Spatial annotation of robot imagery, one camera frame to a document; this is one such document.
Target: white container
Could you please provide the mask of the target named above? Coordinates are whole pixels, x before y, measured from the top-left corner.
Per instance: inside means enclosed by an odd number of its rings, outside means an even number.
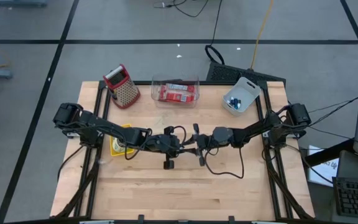
[[[241,77],[239,81],[222,98],[222,106],[234,116],[240,116],[252,102],[259,96],[260,88],[248,79]],[[237,110],[227,103],[230,97],[241,100],[241,106]]]

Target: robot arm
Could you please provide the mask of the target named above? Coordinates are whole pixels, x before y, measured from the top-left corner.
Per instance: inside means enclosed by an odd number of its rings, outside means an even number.
[[[280,119],[280,114],[286,111],[286,120]],[[285,138],[289,134],[304,135],[304,129],[311,123],[310,117],[304,105],[299,103],[283,107],[278,112],[268,111],[266,118],[246,128],[217,127],[212,135],[200,134],[197,124],[194,124],[195,133],[192,137],[180,143],[173,134],[174,127],[164,129],[163,134],[152,135],[151,129],[123,128],[117,124],[95,116],[89,111],[84,111],[82,106],[73,103],[60,105],[53,122],[66,136],[71,133],[80,135],[80,144],[88,147],[96,147],[100,142],[99,136],[107,134],[118,138],[127,147],[142,151],[164,153],[167,158],[173,158],[183,152],[201,155],[201,151],[231,145],[233,148],[241,148],[251,138],[267,133],[271,146],[285,144]],[[185,149],[186,145],[197,143],[197,149]]]

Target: clear plastic container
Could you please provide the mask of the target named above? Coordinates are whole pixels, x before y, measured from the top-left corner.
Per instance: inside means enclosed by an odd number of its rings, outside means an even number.
[[[200,81],[196,75],[154,75],[152,98],[161,108],[193,108],[200,97]]]

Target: red package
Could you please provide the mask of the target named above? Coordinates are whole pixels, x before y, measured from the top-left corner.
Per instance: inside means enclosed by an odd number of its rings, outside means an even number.
[[[177,84],[170,84],[170,83],[167,83],[167,89],[187,91],[189,93],[194,93],[195,91],[194,85],[177,85]]]
[[[183,88],[182,85],[172,86],[172,84],[162,85],[160,87],[159,101],[172,102],[172,103],[189,103],[194,101],[193,94],[184,94],[181,91],[194,91],[194,86],[187,86],[191,88]]]

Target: black keyboard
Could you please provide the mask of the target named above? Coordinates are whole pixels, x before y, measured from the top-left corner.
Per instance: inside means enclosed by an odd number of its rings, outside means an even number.
[[[259,72],[254,72],[250,69],[244,70],[241,68],[221,65],[219,63],[211,62],[209,65],[207,81],[237,81],[239,78],[245,77],[251,82],[258,84],[258,81],[278,81],[283,82],[285,86],[285,78],[279,78],[272,75],[266,75]]]
[[[358,217],[358,179],[334,178],[334,190],[338,214]]]

